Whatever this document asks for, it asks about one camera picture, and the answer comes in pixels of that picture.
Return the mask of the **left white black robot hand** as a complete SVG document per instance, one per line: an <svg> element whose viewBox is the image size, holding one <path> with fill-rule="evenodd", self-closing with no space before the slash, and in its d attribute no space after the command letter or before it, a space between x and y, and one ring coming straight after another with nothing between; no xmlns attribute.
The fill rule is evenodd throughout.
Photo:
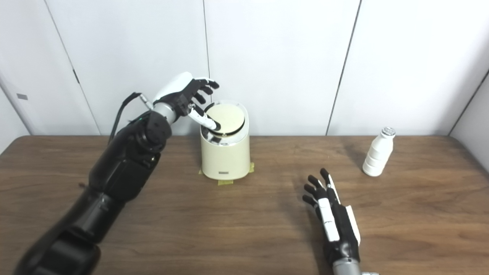
<svg viewBox="0 0 489 275"><path fill-rule="evenodd" d="M215 80L208 77L194 78L189 72L180 73L157 93L152 102L152 110L166 118L169 125L180 117L189 116L209 130L220 130L220 123L199 106L206 103L199 92L211 95L219 87Z"/></svg>

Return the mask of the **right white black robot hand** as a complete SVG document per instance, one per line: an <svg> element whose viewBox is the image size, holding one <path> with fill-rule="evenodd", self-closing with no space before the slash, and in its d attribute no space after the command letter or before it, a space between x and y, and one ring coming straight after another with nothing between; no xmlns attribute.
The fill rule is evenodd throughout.
<svg viewBox="0 0 489 275"><path fill-rule="evenodd" d="M330 266L341 259L360 263L358 227L353 225L351 210L341 204L329 171L321 168L320 175L322 180L308 176L308 183L304 185L307 194L302 200L313 208L320 221L325 259Z"/></svg>

